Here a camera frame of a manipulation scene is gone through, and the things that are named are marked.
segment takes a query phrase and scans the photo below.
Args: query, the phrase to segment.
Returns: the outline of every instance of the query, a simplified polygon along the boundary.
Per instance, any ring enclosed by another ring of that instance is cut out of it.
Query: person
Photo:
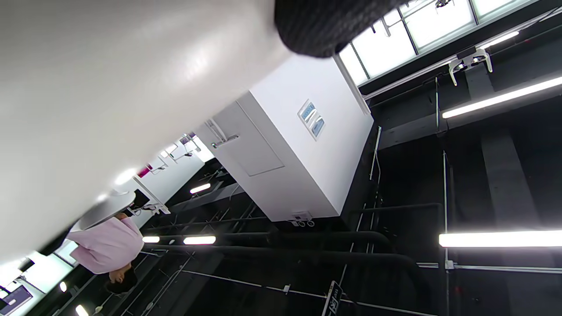
[[[126,293],[137,284],[131,262],[144,246],[142,238],[137,226],[124,213],[66,236],[78,244],[70,256],[94,274],[108,273],[106,289],[115,294]]]

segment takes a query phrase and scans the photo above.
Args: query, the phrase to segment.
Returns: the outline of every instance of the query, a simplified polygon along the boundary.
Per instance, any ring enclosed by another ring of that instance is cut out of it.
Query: black pipe
[[[249,255],[270,258],[295,258],[324,261],[335,264],[360,264],[372,267],[373,265],[388,265],[390,267],[400,267],[406,270],[416,292],[418,302],[427,306],[431,302],[431,288],[425,280],[422,270],[415,261],[404,255],[397,254],[365,254],[362,252],[343,252],[343,251],[318,251],[318,250],[287,250],[259,247],[240,247],[240,246],[170,246],[146,244],[145,249],[167,249],[171,251],[196,251],[201,252],[220,252],[223,254]]]
[[[160,239],[186,238],[200,235],[165,235]],[[284,240],[331,240],[346,242],[372,242],[380,247],[381,252],[391,253],[392,244],[388,238],[378,232],[319,232],[319,233],[224,233],[215,235],[218,241],[253,241],[267,240],[269,243]]]
[[[425,209],[426,207],[436,207],[438,210],[443,209],[441,203],[427,203],[427,204],[415,204],[415,205],[403,205],[403,206],[388,206],[388,207],[377,207],[375,209],[360,209],[351,210],[351,213],[377,213],[380,211],[403,211],[403,210],[414,210],[414,209]]]
[[[381,211],[404,211],[404,210],[415,210],[415,209],[424,209],[434,207],[437,211],[437,223],[438,227],[443,227],[442,231],[439,233],[445,232],[445,210],[441,203],[428,203],[428,204],[415,204],[415,205],[404,205],[404,206],[390,206],[390,207],[378,207],[375,209],[364,209],[364,210],[353,210],[352,213],[379,213]],[[447,304],[447,297],[448,297],[448,275],[447,270],[445,269],[445,250],[443,247],[439,246],[439,241],[435,240],[437,247],[439,247],[439,316],[448,316],[449,315],[449,308]]]
[[[187,223],[187,224],[177,224],[177,225],[167,225],[167,226],[159,226],[154,228],[144,229],[144,232],[154,232],[159,231],[166,228],[183,228],[187,226],[198,226],[198,225],[212,225],[212,224],[221,224],[221,223],[232,223],[232,222],[244,222],[247,220],[259,220],[259,219],[268,219],[266,216],[262,217],[253,217],[253,218],[235,218],[235,219],[225,219],[225,220],[213,220],[210,222],[195,222],[195,223]]]

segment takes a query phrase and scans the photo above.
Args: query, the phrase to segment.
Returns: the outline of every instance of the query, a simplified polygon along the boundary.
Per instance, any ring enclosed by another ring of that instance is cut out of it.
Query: fluorescent light
[[[127,169],[125,171],[123,171],[118,177],[117,179],[115,179],[115,184],[117,184],[118,186],[124,184],[125,182],[131,180],[132,177],[134,177],[137,174],[137,170],[134,168],[131,169]]]
[[[443,247],[560,247],[562,231],[441,234]]]
[[[504,35],[504,36],[502,36],[502,37],[500,37],[500,38],[498,38],[498,39],[495,39],[495,40],[493,40],[493,41],[491,41],[491,42],[489,42],[489,43],[486,43],[486,44],[480,46],[480,49],[486,49],[486,48],[488,48],[488,47],[490,47],[490,46],[493,46],[493,45],[495,45],[495,44],[501,43],[501,42],[503,42],[503,41],[505,41],[505,40],[508,40],[508,39],[510,39],[510,38],[512,38],[512,37],[516,37],[517,35],[519,35],[519,32],[518,32],[518,31],[511,32],[511,33],[509,33],[509,34],[507,34],[507,35]]]
[[[502,95],[499,95],[497,97],[494,98],[490,98],[484,101],[480,101],[480,102],[476,102],[470,105],[466,105],[463,107],[459,107],[458,109],[454,109],[454,110],[450,110],[450,111],[446,111],[443,113],[443,118],[444,119],[448,119],[451,118],[453,116],[457,116],[460,114],[464,114],[467,112],[471,112],[477,109],[482,109],[484,107],[490,106],[490,105],[494,105],[494,104],[498,104],[498,103],[502,103],[505,101],[509,101],[518,97],[522,97],[522,96],[526,96],[528,94],[534,93],[534,92],[538,92],[538,91],[542,91],[548,88],[552,88],[555,87],[557,85],[561,85],[562,84],[562,77],[558,77],[556,79],[552,79],[552,80],[548,80],[542,83],[538,83],[535,85],[532,85],[530,87],[526,87],[523,89],[519,89],[517,91],[513,91],[513,92],[509,92],[509,93],[504,93]]]
[[[88,312],[86,312],[82,305],[76,306],[76,313],[78,316],[89,316]]]
[[[160,242],[160,237],[158,236],[146,236],[142,237],[142,241],[145,243],[157,243]]]
[[[211,187],[211,183],[203,184],[203,185],[200,186],[200,187],[192,188],[192,189],[189,191],[189,193],[195,194],[195,193],[197,193],[197,192],[199,192],[199,191],[206,190],[206,189],[208,189],[208,188],[210,188],[210,187]]]
[[[210,245],[215,243],[216,237],[215,236],[194,236],[194,237],[187,237],[184,239],[183,243],[186,245]]]

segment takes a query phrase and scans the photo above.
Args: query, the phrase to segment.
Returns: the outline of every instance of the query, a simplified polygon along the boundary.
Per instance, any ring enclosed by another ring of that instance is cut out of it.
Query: sign
[[[339,301],[342,298],[342,288],[335,281],[332,281],[328,297],[326,297],[326,304],[324,304],[324,311],[322,316],[336,316],[339,307]]]

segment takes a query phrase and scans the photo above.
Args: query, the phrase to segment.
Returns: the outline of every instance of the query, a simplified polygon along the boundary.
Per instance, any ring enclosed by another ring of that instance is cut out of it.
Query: screen
[[[312,133],[315,137],[318,137],[318,134],[320,134],[322,127],[324,127],[324,119],[320,118],[316,121],[316,123],[314,123],[314,126],[312,127]]]
[[[312,102],[310,102],[301,114],[302,119],[308,123],[314,112],[316,112],[315,110],[316,107],[314,106],[314,104],[312,104]]]

